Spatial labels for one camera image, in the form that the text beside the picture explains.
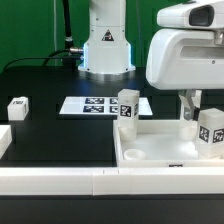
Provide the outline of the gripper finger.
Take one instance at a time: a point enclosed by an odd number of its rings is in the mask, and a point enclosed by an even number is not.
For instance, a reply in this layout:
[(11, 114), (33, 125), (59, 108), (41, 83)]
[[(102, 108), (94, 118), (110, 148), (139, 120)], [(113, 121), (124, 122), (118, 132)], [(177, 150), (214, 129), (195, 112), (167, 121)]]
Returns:
[(200, 109), (194, 103), (196, 91), (192, 89), (180, 90), (178, 95), (183, 105), (183, 118), (187, 121), (197, 121)]

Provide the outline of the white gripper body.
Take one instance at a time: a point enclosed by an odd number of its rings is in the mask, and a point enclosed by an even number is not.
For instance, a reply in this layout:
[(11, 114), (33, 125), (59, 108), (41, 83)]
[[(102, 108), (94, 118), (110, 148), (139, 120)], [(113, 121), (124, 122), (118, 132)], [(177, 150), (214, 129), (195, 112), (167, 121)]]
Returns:
[(146, 78), (164, 90), (224, 89), (224, 0), (189, 0), (161, 9)]

